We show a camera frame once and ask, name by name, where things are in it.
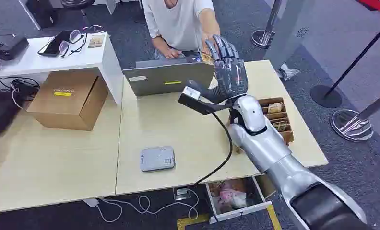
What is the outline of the person's right hand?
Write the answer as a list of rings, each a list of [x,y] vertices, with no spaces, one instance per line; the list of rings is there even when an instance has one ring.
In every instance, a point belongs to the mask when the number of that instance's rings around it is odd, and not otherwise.
[[[176,50],[174,48],[170,48],[170,47],[163,49],[162,53],[164,57],[166,57],[167,59],[177,59],[177,58],[181,58],[183,55],[181,51]]]

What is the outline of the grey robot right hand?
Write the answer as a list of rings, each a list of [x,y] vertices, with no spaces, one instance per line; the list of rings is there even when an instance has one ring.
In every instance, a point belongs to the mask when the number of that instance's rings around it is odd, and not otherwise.
[[[218,85],[212,89],[202,87],[194,80],[188,80],[186,87],[197,91],[200,96],[218,104],[235,96],[246,94],[248,77],[244,60],[239,56],[235,46],[224,37],[214,34],[216,46],[209,40],[205,43],[213,59],[214,76]]]

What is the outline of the person's left hand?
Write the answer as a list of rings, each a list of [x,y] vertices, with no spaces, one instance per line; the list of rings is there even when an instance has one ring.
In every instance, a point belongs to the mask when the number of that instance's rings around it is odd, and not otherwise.
[[[205,31],[202,32],[201,42],[202,42],[203,53],[206,53],[206,54],[211,53],[208,45],[206,44],[206,41],[211,42],[214,45],[215,49],[218,50],[218,46],[217,46],[216,41],[213,38],[213,35],[220,35],[220,30],[213,31],[213,32],[205,32]]]

